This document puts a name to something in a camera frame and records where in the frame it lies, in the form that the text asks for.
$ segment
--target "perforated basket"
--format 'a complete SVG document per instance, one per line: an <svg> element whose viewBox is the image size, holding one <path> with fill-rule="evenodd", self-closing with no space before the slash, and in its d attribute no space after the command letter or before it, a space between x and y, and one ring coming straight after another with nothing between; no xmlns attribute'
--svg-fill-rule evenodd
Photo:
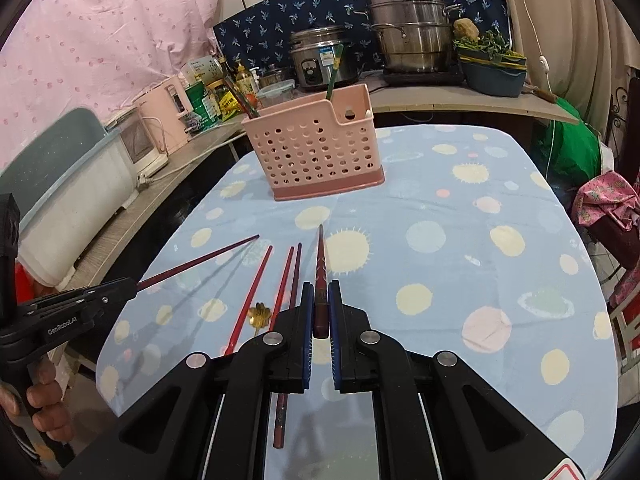
<svg viewBox="0 0 640 480"><path fill-rule="evenodd" d="M276 200L376 186L385 181L365 84L264 108L242 125Z"/></svg>

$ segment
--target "human hand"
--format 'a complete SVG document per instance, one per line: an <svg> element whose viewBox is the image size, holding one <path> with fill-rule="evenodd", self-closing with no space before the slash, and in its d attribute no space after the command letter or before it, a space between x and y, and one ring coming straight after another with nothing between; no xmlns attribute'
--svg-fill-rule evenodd
<svg viewBox="0 0 640 480"><path fill-rule="evenodd" d="M71 427L71 416L68 409L60 402L62 389L56 381L56 367L47 358L43 358L36 369L39 384L27 389L27 400L34 408L42 408L33 415L36 430L47 433L49 438L59 442L69 442L74 437ZM0 407L9 418L20 414L15 397L0 386Z"/></svg>

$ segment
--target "beige curtain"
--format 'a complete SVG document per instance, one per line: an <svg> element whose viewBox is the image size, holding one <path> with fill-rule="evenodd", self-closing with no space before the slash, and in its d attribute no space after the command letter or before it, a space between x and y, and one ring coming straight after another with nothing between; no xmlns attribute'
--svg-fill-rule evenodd
<svg viewBox="0 0 640 480"><path fill-rule="evenodd" d="M525 0L553 92L566 98L598 131L607 124L609 101L628 88L630 68L640 68L640 44L611 0ZM523 0L507 0L514 48L529 58L532 82L547 88L540 48Z"/></svg>

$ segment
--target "tablecloth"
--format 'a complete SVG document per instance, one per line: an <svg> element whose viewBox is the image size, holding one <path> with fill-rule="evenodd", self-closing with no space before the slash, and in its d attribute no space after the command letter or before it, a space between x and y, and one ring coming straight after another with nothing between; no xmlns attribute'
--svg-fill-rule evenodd
<svg viewBox="0 0 640 480"><path fill-rule="evenodd" d="M98 360L102 396L121 414L190 352L222 354L268 245L255 299L272 306L299 241L301 279L313 281L322 222L329 279L340 280L345 303L409 351L456 352L589 479L613 438L616 357L593 266L545 179L498 130L376 135L386 182L335 196L274 202L255 153L244 156L145 276L260 239L129 301ZM245 323L240 343L253 331ZM312 360L310 391L290 396L286 445L268 446L265 478L377 478L370 394L334 390L328 340L314 341Z"/></svg>

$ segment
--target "silver bolt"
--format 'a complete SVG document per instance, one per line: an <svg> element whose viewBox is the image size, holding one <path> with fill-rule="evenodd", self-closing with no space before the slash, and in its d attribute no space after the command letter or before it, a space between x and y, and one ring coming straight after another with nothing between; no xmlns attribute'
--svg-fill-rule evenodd
<svg viewBox="0 0 640 480"><path fill-rule="evenodd" d="M204 354L191 354L187 357L187 366L189 368L202 368L207 362L207 357Z"/></svg>
<svg viewBox="0 0 640 480"><path fill-rule="evenodd" d="M458 358L453 352L440 352L438 354L438 362L442 366L455 366Z"/></svg>
<svg viewBox="0 0 640 480"><path fill-rule="evenodd" d="M375 345L380 342L380 334L373 330L365 330L360 334L360 340L367 345Z"/></svg>
<svg viewBox="0 0 640 480"><path fill-rule="evenodd" d="M265 345L269 346L277 346L282 343L282 334L280 332L267 332L262 341L264 341Z"/></svg>

